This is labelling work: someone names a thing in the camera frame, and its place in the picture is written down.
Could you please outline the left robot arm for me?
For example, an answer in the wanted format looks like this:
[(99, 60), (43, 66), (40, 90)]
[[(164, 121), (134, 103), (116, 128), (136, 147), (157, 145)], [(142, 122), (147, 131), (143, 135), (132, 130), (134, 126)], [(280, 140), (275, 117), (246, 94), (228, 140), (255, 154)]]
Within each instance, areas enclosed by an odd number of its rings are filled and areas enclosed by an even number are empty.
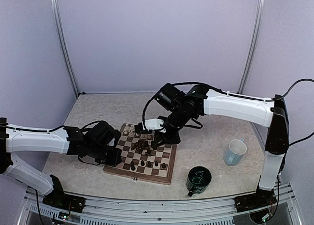
[(63, 208), (69, 198), (61, 182), (27, 164), (17, 156), (18, 152), (53, 152), (91, 157), (96, 165), (116, 166), (121, 162), (121, 150), (117, 143), (120, 131), (106, 121), (93, 121), (84, 128), (59, 126), (55, 129), (26, 128), (9, 124), (0, 119), (0, 172), (49, 197), (57, 207)]

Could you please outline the white rook corner piece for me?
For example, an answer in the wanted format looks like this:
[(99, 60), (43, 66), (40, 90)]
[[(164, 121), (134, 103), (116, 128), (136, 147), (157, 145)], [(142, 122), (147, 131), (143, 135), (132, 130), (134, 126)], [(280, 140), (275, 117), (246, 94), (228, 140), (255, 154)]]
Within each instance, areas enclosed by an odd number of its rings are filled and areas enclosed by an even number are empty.
[(129, 132), (129, 124), (125, 124), (124, 134), (128, 134)]

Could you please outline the light blue mug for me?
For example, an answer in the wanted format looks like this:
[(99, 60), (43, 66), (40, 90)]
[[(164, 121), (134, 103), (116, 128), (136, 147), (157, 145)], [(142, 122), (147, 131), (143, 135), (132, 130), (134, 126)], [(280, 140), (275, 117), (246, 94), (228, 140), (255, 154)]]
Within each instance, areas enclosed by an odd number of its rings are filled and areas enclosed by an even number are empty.
[(246, 144), (239, 139), (232, 139), (224, 153), (224, 162), (227, 166), (236, 166), (247, 152)]

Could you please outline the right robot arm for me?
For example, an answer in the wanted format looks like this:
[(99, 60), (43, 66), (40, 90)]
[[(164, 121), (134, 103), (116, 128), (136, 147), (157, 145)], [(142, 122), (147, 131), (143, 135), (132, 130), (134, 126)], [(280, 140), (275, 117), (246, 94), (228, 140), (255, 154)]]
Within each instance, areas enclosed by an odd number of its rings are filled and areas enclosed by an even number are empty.
[(158, 131), (161, 140), (170, 141), (177, 137), (187, 122), (203, 115), (218, 115), (251, 122), (268, 129), (265, 143), (265, 160), (251, 203), (262, 207), (270, 199), (270, 191), (281, 171), (283, 159), (289, 149), (289, 121), (284, 98), (257, 98), (210, 85), (192, 82), (187, 92), (179, 90), (179, 83), (167, 83), (153, 95), (163, 108), (170, 111), (168, 117), (143, 118), (143, 129)]

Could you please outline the aluminium post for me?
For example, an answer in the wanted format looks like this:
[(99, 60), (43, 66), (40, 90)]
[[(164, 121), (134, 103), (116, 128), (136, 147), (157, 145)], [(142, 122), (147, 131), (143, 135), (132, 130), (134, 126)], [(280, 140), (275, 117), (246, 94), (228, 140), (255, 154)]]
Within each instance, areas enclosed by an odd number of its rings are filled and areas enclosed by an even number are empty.
[(60, 9), (59, 9), (59, 3), (58, 3), (58, 0), (50, 0), (50, 1), (51, 1), (53, 17), (55, 20), (57, 35), (58, 35), (58, 39), (59, 39), (59, 43), (60, 43), (61, 52), (62, 52), (63, 60), (65, 63), (66, 71), (67, 71), (68, 77), (70, 79), (70, 85), (72, 87), (74, 96), (77, 99), (80, 95), (80, 92), (79, 92), (79, 87), (77, 85), (76, 77), (75, 77), (75, 74), (74, 74), (74, 71), (72, 68), (68, 48), (66, 45), (66, 39), (65, 39), (64, 31), (63, 31), (63, 26), (62, 26), (62, 18), (61, 18), (61, 13), (60, 13)]
[(257, 43), (258, 43), (259, 32), (260, 32), (260, 28), (262, 24), (264, 5), (265, 5), (265, 0), (258, 0), (250, 46), (249, 46), (247, 58), (245, 61), (245, 67), (244, 67), (244, 71), (241, 77), (240, 85), (237, 90), (239, 94), (243, 94), (245, 90), (245, 86), (249, 79), (249, 74), (251, 71), (252, 62), (254, 59), (254, 54), (255, 54)]

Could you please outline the wooden chessboard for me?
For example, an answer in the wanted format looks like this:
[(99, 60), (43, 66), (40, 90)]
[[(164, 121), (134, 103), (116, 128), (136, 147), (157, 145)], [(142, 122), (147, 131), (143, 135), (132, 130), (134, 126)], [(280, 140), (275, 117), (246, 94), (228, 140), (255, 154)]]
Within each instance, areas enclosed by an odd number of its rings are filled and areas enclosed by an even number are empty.
[[(170, 185), (173, 175), (177, 145), (164, 144), (159, 146), (156, 150), (153, 150), (151, 148), (151, 141), (154, 138), (153, 133), (137, 134), (135, 133), (135, 126), (128, 123), (129, 132), (128, 134), (124, 134), (125, 124), (127, 123), (124, 123), (120, 129), (121, 137), (117, 144), (117, 148), (122, 150), (122, 162), (115, 167), (104, 166), (105, 173), (127, 178), (136, 177), (138, 180), (150, 183)], [(148, 141), (151, 148), (151, 156), (144, 155), (146, 150), (144, 150), (142, 154), (135, 153), (134, 150), (131, 151), (131, 146), (139, 139)], [(140, 165), (141, 160), (145, 162), (145, 166)], [(135, 171), (131, 170), (131, 161), (135, 163)], [(147, 167), (148, 161), (151, 162), (151, 167)], [(155, 161), (158, 161), (158, 167), (155, 167)], [(165, 169), (161, 167), (162, 163), (166, 164)]]

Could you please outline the dark pawn standing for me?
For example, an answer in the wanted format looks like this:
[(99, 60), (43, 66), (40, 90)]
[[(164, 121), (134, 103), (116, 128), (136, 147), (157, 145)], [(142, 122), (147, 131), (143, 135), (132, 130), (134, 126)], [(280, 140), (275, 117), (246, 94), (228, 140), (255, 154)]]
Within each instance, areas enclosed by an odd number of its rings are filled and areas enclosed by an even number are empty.
[(130, 162), (130, 166), (132, 171), (136, 170), (135, 163), (133, 161)]

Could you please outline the dark pieces pile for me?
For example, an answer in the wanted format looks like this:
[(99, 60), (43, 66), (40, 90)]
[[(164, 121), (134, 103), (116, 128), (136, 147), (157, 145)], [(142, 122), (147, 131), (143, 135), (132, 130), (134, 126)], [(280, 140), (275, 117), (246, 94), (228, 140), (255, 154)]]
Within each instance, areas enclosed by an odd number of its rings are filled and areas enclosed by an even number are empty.
[(151, 156), (151, 148), (147, 140), (139, 139), (131, 146), (131, 151), (135, 151), (135, 153), (142, 154), (144, 150), (146, 150), (146, 156)]

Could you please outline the dark green mug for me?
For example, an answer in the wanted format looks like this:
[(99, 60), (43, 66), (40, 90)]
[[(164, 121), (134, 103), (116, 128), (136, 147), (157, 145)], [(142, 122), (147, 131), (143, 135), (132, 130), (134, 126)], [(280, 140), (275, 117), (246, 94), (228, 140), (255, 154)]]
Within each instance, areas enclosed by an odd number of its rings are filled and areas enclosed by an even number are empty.
[(212, 174), (209, 169), (203, 166), (196, 166), (188, 173), (186, 187), (188, 196), (203, 193), (212, 181)]

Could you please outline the right aluminium post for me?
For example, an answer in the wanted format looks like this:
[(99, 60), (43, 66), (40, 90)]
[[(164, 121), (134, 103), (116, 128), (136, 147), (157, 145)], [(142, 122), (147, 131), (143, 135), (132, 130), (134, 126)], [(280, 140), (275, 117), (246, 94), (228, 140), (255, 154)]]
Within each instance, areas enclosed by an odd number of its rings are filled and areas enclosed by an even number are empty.
[(265, 5), (265, 0), (258, 0), (250, 46), (249, 46), (247, 58), (245, 61), (245, 67), (244, 67), (244, 71), (241, 77), (240, 85), (237, 90), (239, 94), (243, 94), (245, 90), (245, 86), (249, 79), (249, 74), (251, 71), (252, 62), (254, 59), (254, 54), (255, 54), (257, 43), (258, 43), (259, 32), (260, 32), (260, 28), (262, 24), (264, 5)]

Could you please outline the aluminium front rail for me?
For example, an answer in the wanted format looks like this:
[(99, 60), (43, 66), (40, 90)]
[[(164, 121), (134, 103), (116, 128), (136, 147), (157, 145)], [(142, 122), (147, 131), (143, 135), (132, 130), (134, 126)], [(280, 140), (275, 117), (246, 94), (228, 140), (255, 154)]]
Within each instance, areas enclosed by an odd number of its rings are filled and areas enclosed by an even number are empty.
[(41, 196), (27, 189), (17, 225), (49, 224), (52, 219), (64, 225), (251, 225), (250, 216), (260, 209), (238, 212), (234, 196), (185, 200), (128, 200), (85, 196), (82, 213), (71, 212), (63, 221), (63, 210), (44, 204)]

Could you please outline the left aluminium post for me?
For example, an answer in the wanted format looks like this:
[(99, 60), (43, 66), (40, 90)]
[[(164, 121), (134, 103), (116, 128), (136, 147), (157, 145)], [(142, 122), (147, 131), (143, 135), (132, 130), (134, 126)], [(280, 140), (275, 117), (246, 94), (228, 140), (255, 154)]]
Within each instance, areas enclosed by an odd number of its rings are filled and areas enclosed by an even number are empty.
[(75, 74), (74, 74), (74, 71), (72, 68), (68, 48), (66, 45), (66, 39), (65, 39), (64, 31), (63, 31), (63, 26), (62, 26), (62, 18), (61, 18), (61, 13), (60, 13), (60, 9), (59, 9), (59, 3), (58, 3), (58, 0), (50, 0), (50, 1), (51, 1), (53, 17), (55, 20), (57, 35), (58, 35), (58, 39), (59, 39), (59, 43), (60, 43), (61, 52), (62, 52), (63, 60), (65, 63), (66, 71), (67, 71), (68, 77), (70, 79), (70, 85), (72, 87), (74, 96), (77, 99), (80, 95), (80, 92), (79, 92), (79, 87), (77, 85), (76, 77), (75, 77)]

